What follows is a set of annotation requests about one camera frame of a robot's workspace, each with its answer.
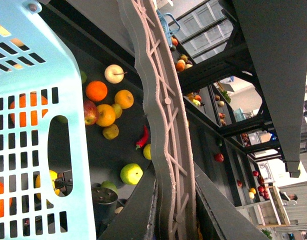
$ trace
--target fruit pile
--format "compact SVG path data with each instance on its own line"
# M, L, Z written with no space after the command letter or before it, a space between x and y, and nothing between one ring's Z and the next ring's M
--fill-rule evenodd
M196 91L196 92L191 92L189 94L186 95L186 97L188 97L188 99L190 101L193 102L193 104L195 104L198 108L202 107L203 105L205 105L202 102L202 97L200 95L198 95L198 93L200 92L200 90Z
M247 133L242 133L242 134L241 134L241 139L242 139L243 145L244 145L245 147L251 146L251 142L250 142L250 139L249 139L249 136L248 136Z
M116 65L108 66L104 71L105 79L111 84L118 84L124 79L126 72ZM87 80L85 73L81 74L81 80L84 83ZM95 105L94 102L104 100L108 94L108 89L102 81L94 80L90 82L86 89L85 94L89 100L83 102L83 113L85 125L97 124L104 127L102 130L103 136L112 140L119 135L119 128L114 122L120 118L123 110L130 108L134 104L133 94L126 90L118 91L114 96L114 103Z
M172 47L170 48L170 51L174 52L176 51L176 47L178 46L178 40L177 38L171 36L171 42L172 42Z
M178 72L182 72L183 70L189 69L193 66L193 63L188 60L188 57L184 54L181 54L177 63L175 64L175 69Z

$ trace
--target red apple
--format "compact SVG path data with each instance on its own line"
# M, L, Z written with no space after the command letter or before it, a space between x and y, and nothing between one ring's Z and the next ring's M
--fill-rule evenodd
M243 183L240 180L237 180L237 185L239 188L241 188L243 186Z
M194 99L196 99L197 101L201 102L202 101L202 97L199 95L194 96Z
M214 159L219 162L219 163L222 163L224 161L224 156L221 154L221 153L217 153L215 156L214 156Z
M262 193L264 190L265 190L265 189L264 189L263 186L259 186L259 187L258 187L258 192L259 192L259 193Z
M99 118L99 112L96 105L89 100L83 101L84 124L93 125Z

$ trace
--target apple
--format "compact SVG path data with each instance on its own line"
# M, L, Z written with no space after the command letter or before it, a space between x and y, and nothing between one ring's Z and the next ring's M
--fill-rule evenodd
M97 110L97 107L90 100L83 101L83 114L84 124L87 126L95 124L99 118L99 112Z
M120 178L124 184L136 185L143 176L143 170L136 163L124 166L120 172Z
M171 38L171 42L172 42L172 44L173 44L175 47L178 46L178 40L175 39L174 37Z
M199 96L199 95L194 96L194 99L198 100L199 102L201 102L201 101L202 101L202 97L201 97L201 96Z
M250 199L254 199L255 198L255 194L253 192L251 192L251 191L249 192L249 198Z
M109 83L118 84L124 79L126 73L121 66L112 64L105 69L104 77Z
M185 60L183 60L183 59L179 59L179 60L177 61L177 64L183 64L184 66L186 66L186 62L185 62Z
M179 59L184 60L184 63L186 63L188 61L188 57L184 54L181 54Z
M222 163L224 161L224 156L221 154L221 153L217 153L215 156L214 156L214 159L219 162L219 163Z
M193 104L195 104L197 107L200 107L201 103L200 101L196 100L196 99L193 99L192 100Z
M222 108L224 105L225 105L225 102L224 102L224 101L219 101L219 102L218 102L219 108Z
M172 45L172 47L170 48L170 51L172 51L172 52L176 51L176 46Z
M191 67L192 67L191 64L186 64L186 65L184 66L184 69L186 70L186 69L189 69L189 68L191 68Z
M243 186L243 183L240 180L237 180L237 185L239 188L241 188Z
M84 84L87 81L87 74L84 71L80 71L81 83Z
M265 190L263 186L259 186L257 189L259 193L263 193Z

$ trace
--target metal beam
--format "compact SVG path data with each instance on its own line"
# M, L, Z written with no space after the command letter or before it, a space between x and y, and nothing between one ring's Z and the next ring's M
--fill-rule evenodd
M266 151L269 149L275 149L279 147L280 147L280 142L278 140L267 141L267 142L259 143L259 144L252 145L252 146L246 146L244 148L244 152L246 154L251 154L251 153Z
M239 134L248 133L253 130L262 129L263 117L252 117L242 121L238 121L227 126L219 128L218 133L224 138L237 136Z

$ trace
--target green apple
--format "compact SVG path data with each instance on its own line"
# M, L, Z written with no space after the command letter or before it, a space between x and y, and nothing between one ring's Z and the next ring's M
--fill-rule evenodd
M87 74L84 71L80 71L81 83L84 84L87 81Z
M102 184L101 184L101 187L113 190L118 195L118 189L117 189L116 185L111 181L107 181L107 180L103 181Z
M143 176L142 168L136 163L124 166L120 172L120 178L124 184L136 185Z
M193 99L192 100L193 104L195 104L198 108L200 107L201 103L200 101L196 100L196 99Z

